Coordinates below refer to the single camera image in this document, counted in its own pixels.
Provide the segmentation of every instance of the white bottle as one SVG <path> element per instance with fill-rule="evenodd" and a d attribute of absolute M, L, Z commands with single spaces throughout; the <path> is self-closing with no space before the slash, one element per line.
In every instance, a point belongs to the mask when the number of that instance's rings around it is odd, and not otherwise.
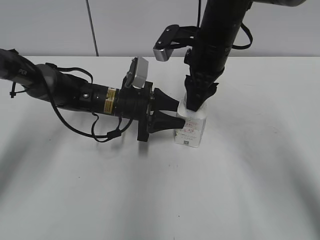
<path fill-rule="evenodd" d="M 184 128 L 174 130 L 176 144 L 198 148 L 205 130 L 207 119 L 207 103 L 204 102 L 198 111 L 187 109 L 187 94 L 179 103 L 176 113 L 178 118 L 185 120 Z"/>

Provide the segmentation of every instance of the white tabletop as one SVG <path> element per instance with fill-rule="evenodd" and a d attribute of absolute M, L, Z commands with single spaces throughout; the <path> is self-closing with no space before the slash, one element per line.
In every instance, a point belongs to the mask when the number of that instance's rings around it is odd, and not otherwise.
<path fill-rule="evenodd" d="M 81 67 L 120 88 L 130 57 L 29 57 Z M 149 60 L 148 80 L 184 95 L 182 58 Z M 200 148 L 171 130 L 138 142 L 137 123 L 96 143 L 49 103 L 0 81 L 1 240 L 320 238 L 320 58 L 237 57 L 208 100 Z M 89 113 L 62 111 L 90 131 Z M 117 119 L 103 116 L 100 133 Z"/>

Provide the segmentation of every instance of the white wall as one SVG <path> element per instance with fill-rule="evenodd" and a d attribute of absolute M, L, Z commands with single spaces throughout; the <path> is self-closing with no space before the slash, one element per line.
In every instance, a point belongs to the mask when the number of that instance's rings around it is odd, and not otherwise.
<path fill-rule="evenodd" d="M 101 56 L 152 56 L 166 26 L 197 21 L 197 0 L 89 2 Z M 204 9 L 207 1 L 202 2 Z M 294 8 L 255 3 L 244 19 L 253 46 L 232 55 L 320 56 L 319 10 L 319 0 Z M 95 55 L 85 0 L 6 0 L 0 5 L 0 33 L 0 48 L 24 55 Z M 241 32 L 236 43 L 247 41 Z"/>

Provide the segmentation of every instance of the warning label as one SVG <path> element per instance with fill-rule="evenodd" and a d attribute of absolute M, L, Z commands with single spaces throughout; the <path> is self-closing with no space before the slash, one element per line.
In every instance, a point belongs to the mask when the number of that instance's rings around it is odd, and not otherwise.
<path fill-rule="evenodd" d="M 112 114 L 112 108 L 114 106 L 115 96 L 116 96 L 116 89 L 109 87 L 108 92 L 106 94 L 106 99 L 104 103 L 104 112 L 106 114 Z"/>

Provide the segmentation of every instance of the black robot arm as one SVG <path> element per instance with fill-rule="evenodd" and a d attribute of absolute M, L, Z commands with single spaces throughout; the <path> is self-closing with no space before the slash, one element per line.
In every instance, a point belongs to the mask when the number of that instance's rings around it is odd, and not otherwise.
<path fill-rule="evenodd" d="M 91 82 L 66 74 L 80 71 L 91 78 Z M 0 79 L 13 82 L 10 93 L 13 98 L 16 83 L 24 87 L 29 96 L 50 102 L 62 123 L 70 130 L 98 142 L 107 142 L 121 136 L 133 120 L 138 121 L 138 141 L 147 142 L 149 134 L 167 130 L 181 129 L 185 120 L 167 115 L 161 111 L 178 109 L 179 102 L 164 94 L 160 89 L 152 89 L 153 83 L 146 81 L 148 62 L 136 57 L 132 60 L 130 70 L 122 81 L 121 89 L 93 83 L 93 76 L 84 69 L 71 67 L 60 68 L 52 63 L 34 65 L 20 56 L 15 50 L 0 49 Z M 91 133 L 81 132 L 70 126 L 60 114 L 58 108 L 119 117 L 116 130 L 107 135 L 95 135 L 92 125 Z M 121 119 L 129 119 L 128 124 L 120 129 Z"/>
<path fill-rule="evenodd" d="M 190 75 L 184 81 L 188 109 L 197 111 L 206 99 L 216 93 L 218 83 L 215 81 L 224 72 L 240 27 L 252 42 L 250 31 L 242 22 L 253 2 L 294 7 L 305 0 L 208 0 L 199 28 L 171 25 L 157 40 L 153 51 L 159 61 L 167 61 L 173 49 L 192 47 L 184 59 L 190 66 Z"/>

